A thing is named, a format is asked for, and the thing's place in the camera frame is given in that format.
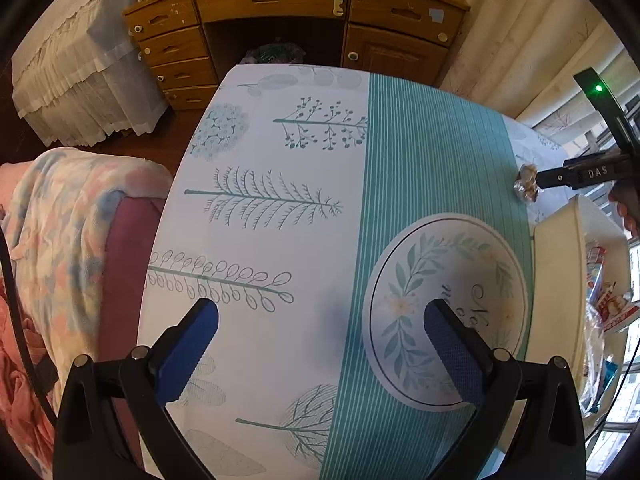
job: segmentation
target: floral blanket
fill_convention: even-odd
[[[171,184],[148,160],[57,148],[15,188],[2,229],[24,314],[58,369],[55,410],[73,359],[97,355],[105,244],[120,200],[166,198]]]

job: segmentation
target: floral circle print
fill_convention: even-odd
[[[463,406],[424,329],[424,307],[443,298],[492,348],[516,353],[526,331],[526,286],[507,242],[457,214],[424,218],[388,245],[370,276],[362,313],[369,364],[397,399],[419,410]]]
[[[234,147],[248,129],[248,114],[242,107],[230,103],[213,104],[191,137],[189,154],[213,160],[217,153]]]

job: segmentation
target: pink blanket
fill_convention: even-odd
[[[22,329],[34,364],[47,350],[31,319],[23,316]],[[15,342],[4,283],[0,280],[0,420],[22,452],[51,466],[53,427],[29,386]]]

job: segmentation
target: drawer knob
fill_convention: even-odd
[[[344,0],[334,0],[334,16],[343,16],[344,9],[342,8],[342,2]]]

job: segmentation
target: beige curtain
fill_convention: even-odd
[[[572,75],[593,66],[624,103],[640,73],[588,0],[466,0],[443,90],[564,144],[600,123]]]

